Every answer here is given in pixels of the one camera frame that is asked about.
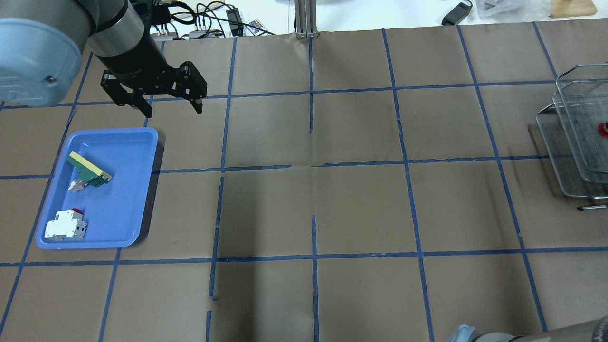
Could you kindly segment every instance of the blue tray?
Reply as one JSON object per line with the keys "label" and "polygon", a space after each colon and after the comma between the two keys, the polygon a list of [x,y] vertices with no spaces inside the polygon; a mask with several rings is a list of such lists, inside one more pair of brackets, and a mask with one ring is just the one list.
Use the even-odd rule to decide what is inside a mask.
{"label": "blue tray", "polygon": [[[152,128],[78,131],[64,146],[38,223],[36,243],[44,250],[126,247],[138,238],[145,209],[158,133]],[[78,170],[66,161],[76,151],[112,175],[108,184],[68,191]],[[44,238],[48,221],[58,211],[77,208],[87,223],[82,240]]]}

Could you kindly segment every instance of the grid line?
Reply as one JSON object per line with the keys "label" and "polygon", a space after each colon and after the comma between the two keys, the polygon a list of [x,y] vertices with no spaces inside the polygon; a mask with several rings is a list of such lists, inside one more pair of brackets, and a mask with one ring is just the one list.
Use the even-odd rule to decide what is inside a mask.
{"label": "grid line", "polygon": [[[540,44],[543,48],[543,52],[547,58],[547,61],[551,67],[552,73],[557,76],[554,65],[551,61],[551,58],[549,56],[549,53],[547,51],[547,48],[542,40],[541,37],[541,33],[537,27],[536,23],[533,23],[536,35],[540,41]],[[473,83],[462,83],[462,84],[447,84],[447,85],[418,85],[418,86],[396,86],[395,84],[395,75],[394,75],[394,71],[393,71],[393,65],[392,65],[392,61],[391,61],[391,57],[390,57],[390,50],[389,50],[389,44],[388,44],[388,40],[386,37],[386,33],[385,30],[382,29],[382,35],[383,35],[383,39],[384,39],[384,44],[385,44],[385,49],[386,49],[386,53],[387,53],[387,60],[389,63],[389,69],[390,69],[390,75],[391,75],[391,81],[392,81],[392,86],[388,87],[388,88],[358,88],[358,89],[332,89],[332,90],[320,90],[320,91],[315,91],[314,87],[313,87],[313,41],[312,39],[309,39],[309,91],[298,91],[298,92],[273,92],[273,93],[258,93],[258,94],[239,94],[239,95],[233,95],[232,94],[232,82],[233,82],[233,70],[234,70],[234,64],[235,64],[235,54],[236,54],[236,49],[237,49],[237,38],[234,38],[233,41],[233,48],[232,48],[232,58],[231,58],[231,64],[230,64],[230,78],[229,78],[229,88],[228,88],[228,94],[225,96],[208,96],[208,99],[227,99],[227,104],[226,104],[226,118],[225,118],[225,122],[224,122],[224,136],[223,136],[223,149],[222,149],[222,161],[221,161],[221,167],[220,168],[210,168],[210,169],[180,169],[180,170],[157,170],[154,171],[153,174],[158,174],[158,173],[190,173],[190,172],[229,172],[229,171],[237,171],[237,170],[268,170],[268,169],[287,169],[289,167],[291,167],[291,165],[277,165],[277,166],[246,166],[246,167],[226,167],[225,165],[225,157],[226,157],[226,145],[227,145],[227,133],[228,133],[228,125],[229,125],[229,113],[230,113],[230,101],[232,98],[241,98],[241,97],[266,97],[266,96],[292,96],[292,95],[300,95],[300,94],[306,94],[308,93],[310,95],[310,132],[312,132],[313,128],[314,128],[314,107],[313,107],[313,96],[315,94],[331,94],[331,93],[340,93],[340,92],[369,92],[369,91],[392,91],[393,92],[393,99],[395,102],[395,111],[396,111],[396,119],[397,119],[397,124],[398,124],[398,129],[399,129],[399,137],[401,140],[401,148],[402,148],[402,153],[403,153],[403,160],[398,160],[398,161],[369,161],[369,162],[340,162],[340,163],[326,163],[323,165],[319,165],[319,166],[312,166],[312,167],[342,167],[342,166],[367,166],[367,165],[391,165],[391,164],[403,164],[405,166],[406,169],[406,180],[407,180],[407,190],[408,190],[408,195],[409,195],[409,199],[410,199],[410,205],[411,205],[411,210],[412,210],[412,220],[414,222],[414,230],[415,230],[415,237],[416,237],[416,251],[415,252],[394,252],[394,253],[353,253],[353,254],[318,254],[317,253],[317,247],[316,247],[316,243],[317,243],[317,238],[316,238],[316,217],[312,216],[311,219],[311,224],[312,224],[312,238],[313,238],[313,253],[312,254],[301,254],[301,255],[287,255],[287,256],[264,256],[264,257],[223,257],[223,258],[218,258],[217,257],[217,249],[218,249],[218,240],[219,240],[219,227],[220,227],[220,218],[221,218],[221,202],[222,202],[222,196],[223,196],[223,186],[224,186],[224,177],[222,176],[220,178],[220,186],[219,186],[219,194],[218,194],[218,208],[217,208],[217,213],[216,213],[216,227],[215,227],[215,235],[214,235],[214,242],[213,242],[213,257],[211,258],[192,258],[192,259],[158,259],[158,260],[120,260],[120,252],[121,249],[117,248],[116,249],[116,256],[114,258],[114,260],[89,260],[89,261],[73,261],[73,262],[26,262],[27,259],[27,253],[29,252],[29,248],[31,246],[32,240],[33,240],[33,234],[36,230],[36,227],[38,225],[38,220],[40,219],[40,215],[41,215],[41,210],[44,204],[44,200],[47,196],[49,187],[50,187],[50,182],[51,182],[51,178],[54,175],[54,170],[57,166],[57,162],[58,162],[58,157],[60,155],[61,152],[61,148],[64,144],[64,141],[66,139],[66,135],[67,135],[67,130],[68,127],[71,123],[71,120],[73,119],[74,115],[75,115],[75,108],[76,106],[84,106],[84,105],[106,105],[106,104],[113,104],[112,101],[100,101],[100,102],[82,102],[79,103],[78,102],[78,98],[80,97],[80,93],[82,91],[82,87],[84,84],[84,80],[85,77],[87,76],[88,70],[89,70],[89,66],[91,64],[91,60],[92,60],[92,54],[89,54],[89,59],[87,61],[86,67],[85,67],[85,72],[80,80],[80,84],[79,84],[79,88],[77,91],[77,94],[75,96],[74,102],[72,103],[60,103],[57,104],[55,106],[71,106],[72,110],[69,116],[69,119],[67,121],[66,124],[66,128],[62,137],[62,140],[60,142],[60,146],[58,149],[58,152],[55,156],[55,160],[52,166],[52,171],[50,174],[48,175],[16,175],[16,176],[0,176],[0,180],[12,180],[12,179],[32,179],[32,178],[48,178],[49,180],[47,181],[44,193],[43,193],[43,197],[40,203],[40,206],[38,208],[38,212],[36,213],[36,217],[34,220],[34,224],[32,227],[32,230],[30,232],[30,237],[28,239],[26,248],[24,250],[24,254],[22,255],[21,261],[20,262],[15,262],[15,263],[8,263],[8,262],[4,262],[4,263],[0,263],[0,267],[18,267],[18,271],[15,277],[15,281],[13,283],[13,288],[11,290],[10,296],[9,296],[9,300],[7,301],[7,305],[5,307],[4,310],[4,314],[2,316],[2,321],[0,323],[0,335],[2,334],[2,330],[5,326],[5,322],[7,319],[7,316],[9,314],[9,310],[10,310],[10,305],[12,303],[12,300],[14,298],[16,289],[18,288],[18,284],[19,284],[19,279],[21,276],[21,272],[22,269],[24,267],[55,267],[55,266],[76,266],[76,265],[112,265],[112,275],[110,277],[110,284],[109,284],[109,288],[108,288],[108,294],[106,297],[106,303],[105,303],[105,307],[104,307],[104,312],[103,312],[103,319],[102,319],[102,325],[100,327],[100,335],[99,335],[99,342],[102,341],[103,339],[103,334],[104,334],[104,330],[105,330],[105,323],[106,323],[106,319],[107,319],[107,314],[108,314],[108,310],[109,310],[109,305],[111,302],[111,295],[112,295],[112,290],[113,290],[113,285],[116,279],[116,272],[117,272],[117,268],[119,265],[148,265],[148,264],[173,264],[173,263],[211,263],[212,264],[212,270],[211,270],[211,275],[210,275],[210,287],[209,287],[209,295],[213,298],[213,300],[216,300],[213,297],[213,292],[214,292],[214,282],[215,282],[215,267],[216,264],[218,262],[273,262],[273,261],[280,261],[280,260],[307,260],[307,259],[312,259],[313,261],[313,287],[314,287],[314,297],[313,297],[313,303],[314,303],[314,325],[315,325],[315,341],[319,340],[319,313],[318,313],[318,306],[319,306],[319,300],[318,300],[318,274],[317,274],[317,261],[319,259],[358,259],[358,258],[382,258],[382,257],[417,257],[419,259],[419,265],[420,265],[420,273],[421,273],[421,285],[423,288],[423,297],[424,297],[424,305],[425,305],[425,310],[426,310],[426,318],[427,318],[427,325],[428,325],[428,329],[429,329],[429,337],[431,341],[434,341],[434,332],[433,332],[433,328],[432,328],[432,321],[431,321],[431,315],[430,315],[430,305],[429,305],[429,298],[428,298],[428,292],[427,292],[427,287],[426,287],[426,276],[424,274],[424,264],[423,264],[423,257],[434,257],[434,256],[476,256],[476,255],[502,255],[502,254],[521,254],[523,256],[524,259],[524,264],[526,266],[526,270],[527,270],[527,275],[529,278],[529,282],[530,282],[530,286],[533,292],[533,297],[534,297],[534,301],[536,304],[536,308],[537,308],[537,312],[539,315],[539,319],[541,321],[541,326],[543,328],[544,331],[546,331],[546,323],[544,320],[544,316],[542,313],[542,309],[541,309],[541,305],[539,302],[539,298],[538,298],[538,294],[536,291],[536,286],[534,284],[534,279],[533,279],[533,275],[531,272],[531,268],[530,268],[530,263],[528,261],[528,256],[527,254],[534,254],[534,253],[575,253],[575,252],[595,252],[595,251],[608,251],[608,246],[588,246],[588,247],[562,247],[562,248],[526,248],[524,243],[523,243],[523,239],[520,236],[520,230],[519,230],[519,224],[517,222],[517,216],[515,213],[515,209],[513,206],[513,200],[511,198],[510,192],[509,192],[509,188],[508,188],[508,183],[506,181],[506,177],[504,174],[504,170],[502,168],[502,163],[501,161],[504,160],[526,160],[526,159],[546,159],[547,156],[500,156],[498,153],[498,150],[496,148],[496,142],[494,140],[494,136],[492,133],[492,128],[491,128],[491,124],[489,122],[486,110],[485,110],[485,106],[483,104],[483,99],[480,93],[480,87],[484,87],[484,86],[506,86],[506,85],[537,85],[537,84],[550,84],[550,83],[554,83],[554,80],[541,80],[541,81],[526,81],[526,82],[494,82],[494,83],[478,83],[477,79],[475,78],[475,74],[474,74],[474,70],[472,67],[472,63],[470,60],[470,57],[468,55],[468,50],[466,48],[466,43],[465,43],[465,39],[462,35],[462,32],[460,30],[459,27],[457,27],[458,30],[458,34],[460,36],[461,39],[461,43],[463,46],[463,49],[465,51],[465,55],[466,55],[466,59],[468,62],[468,66],[469,66],[469,70],[471,72],[472,75],[472,79],[473,79]],[[161,45],[161,50],[164,48],[164,42]],[[479,157],[479,158],[451,158],[451,159],[407,159],[407,153],[406,153],[406,146],[404,144],[404,140],[403,140],[403,130],[402,130],[402,126],[401,126],[401,115],[399,112],[399,103],[398,103],[398,98],[396,96],[397,94],[397,90],[408,90],[408,89],[434,89],[434,88],[461,88],[461,87],[473,87],[475,88],[475,91],[477,93],[477,97],[478,97],[478,101],[480,102],[480,107],[482,109],[482,113],[484,115],[484,120],[485,120],[485,124],[486,124],[486,128],[488,130],[488,134],[490,137],[490,140],[492,142],[492,148],[494,150],[494,157]],[[163,101],[174,101],[174,100],[183,100],[180,98],[169,98],[169,99],[154,99],[153,96],[151,96],[149,98],[149,103],[152,102],[163,102]],[[29,108],[27,106],[23,106],[23,105],[15,105],[15,106],[6,106],[5,102],[1,102],[0,103],[0,112],[2,110],[6,111],[6,110],[11,110],[11,109],[18,109],[18,108]],[[147,119],[145,119],[144,121],[144,127],[146,127],[147,125]],[[503,181],[503,186],[505,188],[505,195],[507,196],[508,199],[508,203],[510,206],[510,210],[511,210],[511,215],[514,221],[514,226],[517,232],[517,236],[520,242],[520,248],[519,249],[511,249],[511,250],[467,250],[467,251],[427,251],[424,252],[421,246],[421,242],[420,242],[420,232],[418,229],[418,222],[417,222],[417,217],[416,217],[416,210],[415,210],[415,202],[414,202],[414,196],[413,196],[413,191],[412,191],[412,184],[411,184],[411,178],[410,178],[410,172],[409,172],[409,164],[415,164],[415,163],[427,163],[427,162],[475,162],[475,161],[496,161],[498,168],[499,168],[499,172],[500,172],[500,176],[501,179]],[[206,320],[206,341],[209,340],[209,333],[210,333],[210,323],[211,323],[211,315],[212,311],[209,310],[207,311],[207,320]]]}
{"label": "grid line", "polygon": [[314,77],[313,77],[313,39],[308,38],[308,83],[309,83],[309,93],[310,93],[310,128],[308,133],[313,132],[314,128],[314,106],[313,106],[313,95],[314,95]]}
{"label": "grid line", "polygon": [[222,219],[222,199],[224,195],[224,177],[219,179],[218,191],[218,207],[215,215],[215,232],[213,233],[213,254],[211,258],[211,273],[209,276],[209,296],[215,301],[213,293],[215,291],[215,269],[218,262],[218,247],[219,247],[219,227]]}
{"label": "grid line", "polygon": [[558,73],[555,71],[555,67],[553,66],[553,62],[551,61],[551,57],[549,56],[549,51],[547,50],[545,42],[542,40],[541,32],[538,29],[538,25],[536,23],[532,23],[532,26],[534,26],[534,31],[536,32],[536,36],[538,37],[538,41],[541,44],[542,51],[545,54],[545,57],[547,58],[547,63],[549,63],[549,67],[551,67],[551,72],[553,73],[553,77],[557,78],[558,77]]}
{"label": "grid line", "polygon": [[[426,251],[424,257],[434,256],[479,256],[479,255],[503,255],[503,254],[553,254],[553,253],[581,253],[581,252],[606,252],[608,246],[587,247],[548,247],[548,248],[526,248],[511,250],[461,250],[461,251]],[[320,259],[369,259],[369,258],[407,258],[418,257],[417,252],[387,252],[387,253],[345,253],[345,254],[295,254],[283,256],[261,256],[261,257],[219,257],[215,259],[218,263],[231,262],[273,262],[288,260],[313,260]],[[212,257],[189,258],[189,259],[139,259],[120,260],[119,265],[169,265],[174,263],[213,263]],[[36,261],[26,262],[23,267],[57,267],[57,266],[99,266],[113,265],[113,260],[81,260],[81,261]],[[18,262],[0,263],[3,267],[19,267]]]}
{"label": "grid line", "polygon": [[[72,122],[72,118],[74,117],[74,114],[76,112],[76,103],[78,102],[78,98],[80,97],[80,92],[82,91],[82,87],[85,84],[85,77],[87,72],[89,71],[89,67],[91,65],[91,60],[93,58],[93,53],[89,54],[89,59],[86,62],[86,66],[85,66],[85,71],[82,75],[82,78],[80,79],[80,84],[78,85],[78,91],[76,92],[76,96],[74,97],[74,101],[72,102],[72,109],[70,110],[70,115],[67,119],[66,122],[66,128],[63,132],[63,136],[61,137],[61,141],[59,143],[59,146],[57,148],[57,153],[55,154],[55,160],[53,162],[53,166],[51,167],[51,171],[50,173],[53,174],[55,172],[55,168],[57,166],[57,161],[59,160],[59,155],[61,153],[61,148],[63,146],[63,142],[66,140],[66,135],[67,135],[67,130],[70,126],[70,123]],[[21,256],[21,261],[19,263],[19,268],[17,269],[17,274],[15,276],[15,281],[13,282],[13,287],[10,291],[9,294],[9,300],[6,303],[6,307],[4,308],[4,314],[2,315],[2,321],[0,321],[0,336],[2,335],[2,331],[4,330],[4,326],[6,324],[6,319],[9,316],[9,310],[10,310],[10,306],[13,302],[13,298],[15,298],[15,293],[17,291],[17,286],[19,285],[19,280],[21,278],[21,272],[23,271],[23,265],[26,262],[27,259],[27,253],[30,250],[30,245],[32,244],[32,240],[34,237],[34,233],[36,233],[36,227],[38,226],[38,220],[40,219],[40,215],[42,213],[42,208],[44,205],[44,200],[46,198],[46,195],[48,194],[49,188],[50,188],[50,184],[51,184],[51,178],[49,178],[46,182],[46,186],[44,187],[44,192],[42,195],[42,198],[40,199],[40,205],[38,206],[38,211],[36,212],[36,218],[34,219],[34,223],[32,225],[32,229],[30,230],[30,235],[27,238],[27,243],[25,245],[25,249],[23,251],[23,255]]]}
{"label": "grid line", "polygon": [[314,318],[314,342],[319,342],[319,272],[317,269],[317,217],[311,219],[313,231],[313,318]]}
{"label": "grid line", "polygon": [[414,236],[416,239],[416,253],[418,256],[418,266],[420,269],[420,282],[422,287],[422,294],[424,300],[424,311],[426,313],[426,323],[429,331],[430,342],[435,342],[435,335],[433,332],[433,322],[430,314],[430,303],[429,303],[429,291],[426,286],[426,274],[424,272],[424,254],[422,250],[422,244],[420,242],[420,231],[418,229],[418,217],[416,216],[416,204],[414,201],[414,193],[412,189],[412,177],[410,174],[409,159],[407,158],[407,150],[405,145],[405,139],[403,137],[403,127],[401,126],[401,113],[399,112],[399,99],[397,97],[397,87],[395,85],[395,72],[393,70],[393,62],[390,58],[389,41],[386,37],[386,30],[382,29],[382,38],[384,40],[384,47],[386,49],[386,57],[389,63],[390,81],[393,90],[393,100],[395,102],[395,115],[397,119],[397,128],[399,131],[399,143],[401,144],[401,153],[403,154],[404,167],[406,171],[406,183],[407,183],[407,194],[410,200],[410,208],[412,211],[412,223],[414,227]]}
{"label": "grid line", "polygon": [[114,281],[116,281],[116,272],[118,271],[121,250],[121,248],[116,248],[116,255],[114,256],[114,263],[112,266],[112,275],[110,275],[110,283],[108,286],[108,294],[106,295],[106,303],[103,306],[102,324],[99,327],[99,338],[97,339],[97,342],[103,341],[103,335],[106,332],[106,322],[108,320],[108,312],[110,309],[110,302],[112,300],[112,292],[114,291]]}
{"label": "grid line", "polygon": [[528,275],[528,281],[530,283],[530,289],[532,291],[532,297],[534,298],[534,304],[536,305],[536,311],[538,314],[539,321],[541,323],[541,328],[543,331],[547,331],[547,323],[545,322],[545,317],[542,312],[541,301],[538,297],[538,292],[536,291],[536,284],[534,283],[534,276],[532,275],[532,269],[530,267],[530,261],[528,260],[528,254],[525,252],[525,244],[523,242],[523,238],[521,236],[521,230],[519,227],[519,221],[517,220],[517,214],[515,212],[515,206],[513,205],[513,199],[511,198],[511,192],[509,190],[509,184],[506,180],[505,171],[502,166],[502,161],[500,160],[500,153],[498,151],[498,147],[496,146],[496,140],[494,139],[494,133],[492,132],[492,126],[490,124],[488,113],[486,112],[485,105],[483,103],[482,93],[477,85],[477,78],[475,76],[475,70],[473,68],[473,64],[471,62],[471,57],[469,56],[469,51],[466,47],[465,37],[462,34],[462,30],[460,26],[457,26],[458,36],[460,37],[460,42],[462,44],[462,48],[465,52],[465,57],[467,64],[469,66],[469,70],[471,72],[471,77],[473,79],[473,84],[475,84],[475,92],[477,93],[477,99],[479,101],[479,106],[482,110],[483,120],[485,121],[486,128],[488,130],[488,136],[490,138],[490,142],[492,144],[492,149],[494,150],[494,157],[496,159],[496,164],[498,166],[498,170],[500,173],[500,179],[502,180],[503,188],[505,190],[506,200],[509,205],[509,210],[511,211],[511,218],[513,219],[513,225],[515,226],[515,231],[517,234],[517,239],[519,241],[519,248],[522,250],[523,264],[526,269],[526,273]]}
{"label": "grid line", "polygon": [[[548,159],[549,156],[504,156],[500,160],[515,161],[515,160],[535,160]],[[448,158],[448,159],[410,159],[409,164],[434,163],[434,162],[476,162],[476,161],[494,161],[494,157],[471,157],[471,158]],[[313,168],[319,167],[343,167],[343,166],[373,166],[373,165],[399,165],[403,164],[403,160],[385,160],[385,161],[347,161],[347,162],[326,162],[322,165],[312,165]],[[289,169],[292,165],[262,165],[262,166],[234,166],[226,167],[225,172],[233,171],[251,171],[251,170],[276,170]],[[152,170],[153,175],[167,173],[204,173],[204,172],[221,172],[219,167],[210,167],[208,169],[167,169],[167,170]],[[53,178],[54,175],[14,175],[0,176],[1,180],[20,180],[32,178]]]}
{"label": "grid line", "polygon": [[[510,86],[510,85],[543,85],[555,83],[554,80],[541,80],[541,81],[519,81],[519,82],[490,82],[490,83],[478,83],[479,87],[486,86]],[[446,85],[415,85],[415,86],[396,86],[397,90],[410,90],[410,89],[437,89],[437,88],[463,88],[463,87],[474,87],[473,83],[455,83]],[[294,96],[302,94],[334,94],[339,92],[370,92],[370,91],[391,91],[392,87],[383,88],[351,88],[351,89],[330,89],[330,90],[308,90],[308,91],[291,91],[291,92],[261,92],[252,94],[231,94],[230,97],[245,98],[245,97],[270,97],[270,96]],[[206,99],[227,99],[228,95],[209,95]],[[166,97],[160,99],[154,99],[154,102],[167,102],[167,101],[186,101],[180,97]],[[58,103],[50,107],[63,107],[71,106],[73,103]],[[96,102],[78,102],[76,106],[93,106],[93,105],[112,105],[112,101],[96,101]],[[32,108],[25,105],[12,105],[4,106],[3,110],[23,109]]]}
{"label": "grid line", "polygon": [[221,171],[226,168],[226,146],[228,144],[228,124],[230,122],[230,103],[232,101],[232,80],[234,78],[234,62],[237,56],[237,38],[232,43],[232,58],[230,59],[230,75],[228,79],[228,96],[226,97],[226,118],[224,120],[224,137],[222,141]]}

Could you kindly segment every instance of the wire rack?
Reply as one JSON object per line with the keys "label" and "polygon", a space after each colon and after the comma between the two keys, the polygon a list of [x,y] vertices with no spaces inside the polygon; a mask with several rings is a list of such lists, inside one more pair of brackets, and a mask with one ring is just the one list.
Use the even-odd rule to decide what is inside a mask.
{"label": "wire rack", "polygon": [[608,64],[578,65],[556,80],[553,104],[536,121],[564,195],[608,198]]}

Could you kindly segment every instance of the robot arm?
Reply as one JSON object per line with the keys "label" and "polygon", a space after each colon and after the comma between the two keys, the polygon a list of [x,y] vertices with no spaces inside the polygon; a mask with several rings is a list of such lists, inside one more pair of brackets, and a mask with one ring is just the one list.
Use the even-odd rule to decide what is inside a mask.
{"label": "robot arm", "polygon": [[158,2],[0,0],[0,100],[58,103],[80,70],[87,44],[108,68],[101,86],[117,105],[151,117],[143,95],[169,94],[189,100],[201,113],[207,82],[192,62],[167,64],[150,37]]}

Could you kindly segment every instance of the white circuit breaker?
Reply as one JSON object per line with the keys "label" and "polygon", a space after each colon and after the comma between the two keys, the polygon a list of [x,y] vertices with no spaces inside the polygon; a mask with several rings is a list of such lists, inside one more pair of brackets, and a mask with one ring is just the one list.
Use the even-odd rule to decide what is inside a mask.
{"label": "white circuit breaker", "polygon": [[82,240],[85,237],[86,222],[78,209],[58,211],[55,219],[46,224],[44,238],[55,241],[64,239]]}

